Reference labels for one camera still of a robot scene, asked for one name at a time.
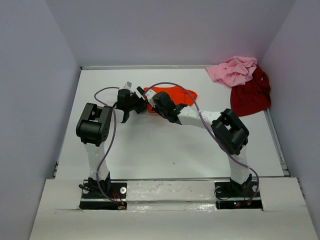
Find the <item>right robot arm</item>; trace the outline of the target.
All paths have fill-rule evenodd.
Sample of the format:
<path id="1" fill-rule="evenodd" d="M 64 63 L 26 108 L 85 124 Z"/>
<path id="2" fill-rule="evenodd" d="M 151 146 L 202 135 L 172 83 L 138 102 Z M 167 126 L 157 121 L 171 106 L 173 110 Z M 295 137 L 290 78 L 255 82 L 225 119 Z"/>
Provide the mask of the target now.
<path id="1" fill-rule="evenodd" d="M 235 197 L 245 195 L 252 182 L 246 155 L 249 130 L 233 110 L 227 108 L 222 112 L 211 112 L 200 111 L 184 103 L 176 105 L 163 91 L 156 93 L 150 90 L 146 98 L 152 109 L 169 122 L 208 130 L 228 156 L 230 182 L 225 188 L 227 193 Z"/>

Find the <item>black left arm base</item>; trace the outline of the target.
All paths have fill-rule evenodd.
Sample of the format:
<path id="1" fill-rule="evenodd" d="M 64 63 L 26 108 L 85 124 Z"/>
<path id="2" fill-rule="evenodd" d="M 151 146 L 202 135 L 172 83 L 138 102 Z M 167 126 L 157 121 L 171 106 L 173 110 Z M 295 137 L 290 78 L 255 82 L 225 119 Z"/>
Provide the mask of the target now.
<path id="1" fill-rule="evenodd" d="M 82 210 L 122 211 L 127 209 L 128 183 L 112 181 L 108 193 L 102 194 L 100 189 L 89 189 L 88 181 L 79 185 L 81 198 L 79 208 Z"/>

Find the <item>orange t shirt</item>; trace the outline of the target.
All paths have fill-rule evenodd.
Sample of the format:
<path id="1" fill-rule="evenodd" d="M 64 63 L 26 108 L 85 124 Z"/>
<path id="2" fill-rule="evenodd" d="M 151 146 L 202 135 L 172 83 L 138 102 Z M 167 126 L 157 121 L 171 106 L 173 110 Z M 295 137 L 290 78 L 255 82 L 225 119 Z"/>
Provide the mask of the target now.
<path id="1" fill-rule="evenodd" d="M 153 87 L 152 90 L 156 93 L 160 93 L 160 92 L 165 92 L 167 93 L 171 100 L 174 102 L 175 105 L 178 104 L 186 104 L 188 106 L 192 106 L 194 104 L 193 100 L 191 99 L 191 97 L 180 87 L 178 86 L 172 86 L 172 87 Z M 188 89 L 187 90 L 192 97 L 196 100 L 198 95 L 196 92 Z M 153 107 L 148 104 L 147 105 L 147 110 L 150 113 L 156 113 L 156 111 L 154 111 Z"/>

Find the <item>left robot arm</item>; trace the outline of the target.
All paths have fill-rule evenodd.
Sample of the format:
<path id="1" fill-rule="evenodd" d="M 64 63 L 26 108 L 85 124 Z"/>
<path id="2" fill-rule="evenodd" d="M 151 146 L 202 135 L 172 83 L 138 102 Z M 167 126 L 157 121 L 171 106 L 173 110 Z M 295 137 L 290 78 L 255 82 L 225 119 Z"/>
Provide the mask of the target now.
<path id="1" fill-rule="evenodd" d="M 89 163 L 87 186 L 82 185 L 81 188 L 101 198 L 108 196 L 112 189 L 110 171 L 105 162 L 106 154 L 111 150 L 110 147 L 105 150 L 111 122 L 114 121 L 116 128 L 117 120 L 126 123 L 131 111 L 140 114 L 147 109 L 147 102 L 132 90 L 130 82 L 116 89 L 117 100 L 112 106 L 86 103 L 75 130 L 85 147 Z"/>

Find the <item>pink t shirt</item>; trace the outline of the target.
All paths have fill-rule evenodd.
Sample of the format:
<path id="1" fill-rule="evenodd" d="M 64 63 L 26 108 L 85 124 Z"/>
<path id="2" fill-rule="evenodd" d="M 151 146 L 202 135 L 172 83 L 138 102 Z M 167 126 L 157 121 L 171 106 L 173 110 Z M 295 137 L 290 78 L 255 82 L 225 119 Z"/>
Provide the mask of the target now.
<path id="1" fill-rule="evenodd" d="M 258 60 L 254 57 L 233 56 L 205 70 L 213 82 L 232 88 L 251 81 L 257 64 Z"/>

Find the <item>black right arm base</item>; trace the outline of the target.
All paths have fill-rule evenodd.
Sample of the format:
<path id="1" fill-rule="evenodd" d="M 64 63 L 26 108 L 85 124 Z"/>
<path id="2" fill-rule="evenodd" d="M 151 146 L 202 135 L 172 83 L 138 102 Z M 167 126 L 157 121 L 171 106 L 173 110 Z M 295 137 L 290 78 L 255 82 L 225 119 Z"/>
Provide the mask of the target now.
<path id="1" fill-rule="evenodd" d="M 257 190 L 257 182 L 252 181 L 244 192 L 236 192 L 231 189 L 229 181 L 218 181 L 214 183 L 215 206 L 218 210 L 242 210 L 263 209 L 261 195 Z"/>

